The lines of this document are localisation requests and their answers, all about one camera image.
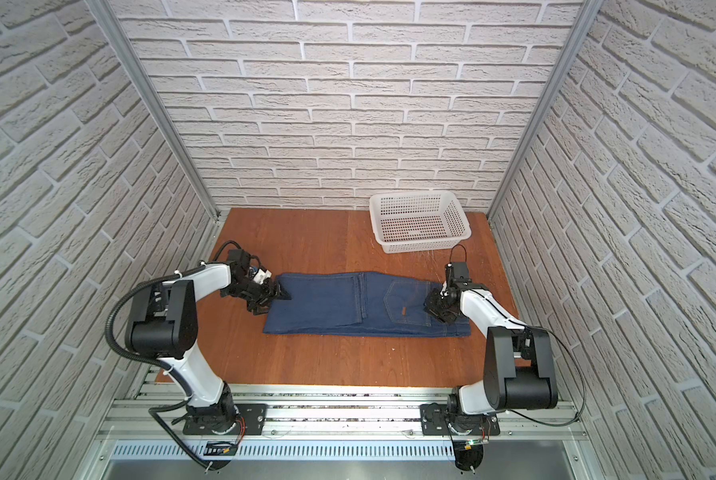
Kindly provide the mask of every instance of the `jeans back pocket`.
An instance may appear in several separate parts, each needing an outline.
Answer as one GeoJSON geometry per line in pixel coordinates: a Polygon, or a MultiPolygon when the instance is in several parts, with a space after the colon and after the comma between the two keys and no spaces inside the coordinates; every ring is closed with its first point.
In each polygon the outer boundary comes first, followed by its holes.
{"type": "Polygon", "coordinates": [[[431,290],[430,282],[420,280],[393,280],[385,294],[387,315],[394,323],[430,326],[430,315],[425,312],[425,297],[431,290]]]}

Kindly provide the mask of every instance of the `metal panel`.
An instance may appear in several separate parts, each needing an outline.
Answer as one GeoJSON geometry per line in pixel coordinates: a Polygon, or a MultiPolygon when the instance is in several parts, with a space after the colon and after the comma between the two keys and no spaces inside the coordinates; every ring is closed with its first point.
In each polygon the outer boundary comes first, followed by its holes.
{"type": "Polygon", "coordinates": [[[539,132],[539,127],[541,127],[544,122],[544,117],[546,117],[547,112],[550,111],[557,93],[563,86],[566,73],[571,70],[571,65],[576,59],[576,54],[581,50],[584,39],[590,31],[593,22],[595,22],[595,17],[602,3],[603,0],[585,0],[579,9],[579,13],[576,14],[576,21],[568,33],[568,38],[566,38],[563,50],[560,51],[557,62],[552,72],[550,72],[550,77],[544,84],[541,95],[539,95],[539,101],[537,101],[537,105],[534,107],[534,112],[528,120],[528,125],[526,125],[525,130],[523,130],[521,139],[517,142],[517,147],[512,154],[512,159],[510,159],[510,163],[507,165],[505,176],[502,178],[501,183],[499,183],[499,189],[494,196],[494,201],[491,202],[491,206],[488,207],[486,216],[489,218],[491,218],[491,213],[497,211],[499,205],[504,201],[505,195],[507,195],[507,189],[510,187],[513,177],[521,168],[523,162],[525,162],[526,153],[534,142],[534,137],[536,137],[539,132]]]}

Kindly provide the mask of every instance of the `jeans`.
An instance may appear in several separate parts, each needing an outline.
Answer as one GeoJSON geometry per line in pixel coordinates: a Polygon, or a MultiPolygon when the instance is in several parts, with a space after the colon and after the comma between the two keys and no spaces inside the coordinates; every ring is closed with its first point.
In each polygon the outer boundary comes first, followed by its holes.
{"type": "Polygon", "coordinates": [[[264,332],[275,335],[389,336],[438,338],[469,336],[460,316],[444,324],[424,311],[425,297],[441,284],[362,272],[281,274],[277,280],[291,300],[274,300],[264,332]]]}

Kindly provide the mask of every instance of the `metal vent grille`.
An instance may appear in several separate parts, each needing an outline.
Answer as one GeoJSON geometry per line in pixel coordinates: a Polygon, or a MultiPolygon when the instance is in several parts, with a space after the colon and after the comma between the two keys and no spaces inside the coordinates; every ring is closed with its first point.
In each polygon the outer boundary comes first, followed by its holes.
{"type": "MultiPolygon", "coordinates": [[[[227,457],[204,456],[208,440],[186,443],[207,460],[227,457]]],[[[118,440],[111,460],[187,459],[171,440],[118,440]]],[[[454,459],[449,440],[244,440],[233,460],[417,460],[454,459]]]]}

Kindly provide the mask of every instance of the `white plastic basket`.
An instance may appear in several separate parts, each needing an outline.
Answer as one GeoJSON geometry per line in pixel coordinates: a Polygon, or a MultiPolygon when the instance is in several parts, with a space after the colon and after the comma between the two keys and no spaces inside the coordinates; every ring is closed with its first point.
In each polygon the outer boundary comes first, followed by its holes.
{"type": "Polygon", "coordinates": [[[472,234],[459,200],[447,190],[373,195],[369,211],[386,254],[451,248],[472,234]]]}

